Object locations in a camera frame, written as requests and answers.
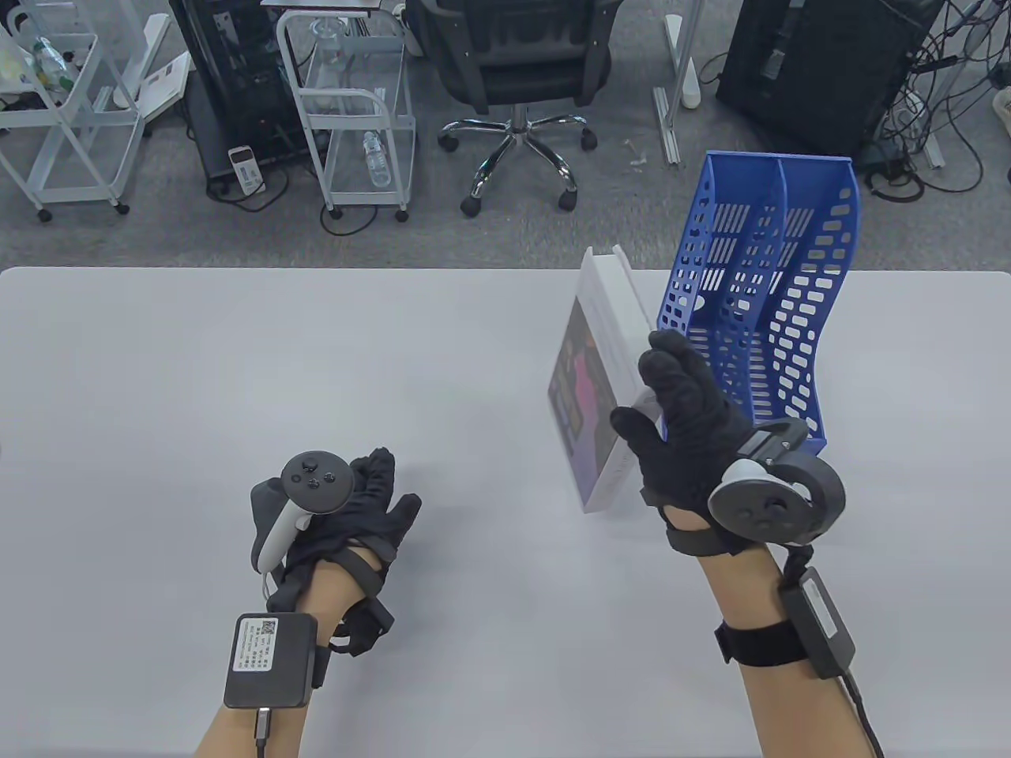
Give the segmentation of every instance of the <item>white book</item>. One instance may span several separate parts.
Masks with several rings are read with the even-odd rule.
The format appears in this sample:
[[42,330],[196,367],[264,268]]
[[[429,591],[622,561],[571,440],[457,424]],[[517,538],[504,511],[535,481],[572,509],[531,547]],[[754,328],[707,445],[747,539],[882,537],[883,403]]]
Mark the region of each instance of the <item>white book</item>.
[[637,407],[653,421],[656,398],[639,377],[639,356],[649,350],[649,317],[632,286],[621,248],[583,256],[561,350],[548,387],[555,423],[583,512],[610,507],[635,456],[611,428],[611,411]]

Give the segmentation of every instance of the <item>black glove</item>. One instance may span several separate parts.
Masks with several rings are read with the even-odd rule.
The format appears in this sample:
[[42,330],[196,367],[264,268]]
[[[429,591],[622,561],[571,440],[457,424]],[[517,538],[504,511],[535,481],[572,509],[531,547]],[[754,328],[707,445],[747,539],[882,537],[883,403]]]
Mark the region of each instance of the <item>black glove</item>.
[[[351,573],[362,587],[366,597],[347,612],[342,626],[348,631],[372,629],[385,626],[388,629],[392,617],[375,599],[382,588],[390,563],[396,558],[396,549],[403,542],[404,535],[411,528],[422,507],[422,499],[416,494],[403,495],[389,509],[393,497],[393,455],[385,448],[372,452],[368,458],[351,462],[355,475],[355,491],[347,504],[335,513],[312,517],[308,529],[300,532],[288,549],[281,570],[277,590],[267,600],[271,612],[292,611],[298,599],[308,589],[315,564],[320,560],[340,564]],[[376,572],[363,558],[354,554],[349,547],[364,547],[371,550],[382,564]],[[352,647],[358,652],[362,644],[352,640]]]
[[709,496],[754,428],[723,394],[706,361],[683,335],[674,329],[654,331],[649,344],[653,349],[640,357],[639,374],[656,393],[667,441],[634,408],[615,408],[611,425],[638,457],[643,484],[659,496],[651,504],[698,513],[727,552],[736,555],[753,543],[717,524],[709,510]]

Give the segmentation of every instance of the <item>floor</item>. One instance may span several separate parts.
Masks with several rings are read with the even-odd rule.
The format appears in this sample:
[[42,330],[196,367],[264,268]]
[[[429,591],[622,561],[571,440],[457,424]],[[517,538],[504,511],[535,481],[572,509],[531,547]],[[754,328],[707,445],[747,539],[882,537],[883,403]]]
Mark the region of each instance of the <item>floor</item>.
[[[136,0],[136,5],[145,12],[165,8],[164,0]],[[739,0],[710,0],[696,43],[699,64],[727,49],[739,7]],[[56,219],[42,226],[13,184],[0,177],[0,271],[12,266],[574,268],[587,246],[616,243],[636,266],[668,267],[706,151],[761,149],[754,132],[719,104],[712,96],[714,87],[709,87],[702,107],[684,112],[678,125],[683,165],[665,165],[651,89],[672,83],[661,30],[663,14],[672,11],[683,11],[683,3],[625,0],[611,41],[611,81],[581,111],[592,122],[600,148],[581,153],[576,131],[561,130],[547,140],[569,160],[579,181],[579,205],[572,214],[556,208],[557,177],[524,151],[511,156],[494,176],[480,216],[465,218],[459,200],[493,138],[470,135],[453,155],[439,150],[439,126],[471,114],[445,94],[428,63],[412,62],[411,87],[424,147],[405,224],[384,210],[360,234],[327,235],[318,226],[318,187],[298,168],[290,172],[287,195],[264,213],[249,215],[211,203],[204,197],[200,162],[182,121],[167,115],[141,149],[125,198],[132,207],[128,216],[120,217],[102,204],[57,206]],[[112,27],[107,40],[117,49]],[[181,50],[181,38],[173,30],[162,58],[168,60]],[[966,76],[975,80],[972,71]],[[570,109],[571,103],[559,103],[535,112]],[[994,116],[989,97],[959,125],[986,164],[983,184],[964,195],[928,192],[911,205],[864,193],[858,268],[1011,272],[1011,185],[1006,178],[1011,139]],[[25,138],[0,137],[0,149],[11,158],[22,158],[28,153]],[[951,129],[941,132],[940,141],[949,167],[933,181],[949,186],[971,182],[975,164]],[[646,163],[633,166],[643,154]],[[342,223],[350,226],[362,218],[355,214],[364,212],[349,212]]]

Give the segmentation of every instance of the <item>chair wheel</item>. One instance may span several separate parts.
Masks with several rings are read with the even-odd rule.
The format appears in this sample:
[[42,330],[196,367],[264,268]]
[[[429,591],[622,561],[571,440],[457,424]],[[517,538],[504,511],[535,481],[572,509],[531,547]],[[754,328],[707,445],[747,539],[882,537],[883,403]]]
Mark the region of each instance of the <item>chair wheel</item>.
[[591,150],[596,150],[596,134],[589,129],[583,129],[582,137],[579,139],[579,147],[587,153]]
[[457,139],[452,134],[440,134],[439,135],[439,147],[442,148],[447,153],[452,153],[457,148],[460,147],[460,140]]
[[463,198],[463,202],[460,203],[460,210],[463,211],[463,214],[467,218],[473,218],[481,212],[481,198],[467,195]]
[[558,198],[558,207],[565,211],[575,210],[576,193],[565,190]]

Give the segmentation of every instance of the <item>white metal cart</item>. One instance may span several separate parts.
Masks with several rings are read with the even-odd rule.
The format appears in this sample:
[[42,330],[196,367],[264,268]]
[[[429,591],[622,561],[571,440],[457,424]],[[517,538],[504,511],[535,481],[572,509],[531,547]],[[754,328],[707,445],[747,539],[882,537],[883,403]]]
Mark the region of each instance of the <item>white metal cart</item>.
[[[45,138],[27,177],[22,177],[0,150],[0,166],[35,206],[42,222],[52,220],[49,203],[105,200],[125,215],[129,206],[119,202],[144,135],[144,119],[133,98],[103,48],[83,4],[70,0],[21,0],[28,22],[61,54],[77,53],[84,64],[62,102],[57,102],[35,73],[23,62],[20,81],[7,82],[5,94],[34,93],[42,107],[0,111],[0,128],[43,128]],[[0,26],[0,50],[23,61],[21,48]],[[112,85],[96,80],[101,68]],[[127,107],[112,102],[115,90],[127,93]]]
[[[277,36],[295,105],[305,131],[312,166],[324,202],[333,218],[351,205],[397,206],[396,220],[407,220],[410,181],[417,148],[417,126],[410,89],[404,69],[403,27],[378,7],[361,9],[345,3],[312,0],[265,0],[264,5],[289,7],[277,23]],[[388,20],[390,33],[365,34],[364,20]],[[293,60],[291,26],[319,19],[345,19],[349,35],[342,37],[340,53],[316,44],[304,78]],[[370,179],[362,137],[372,131],[380,136],[391,175],[387,187]],[[317,132],[329,132],[326,161],[319,155]]]

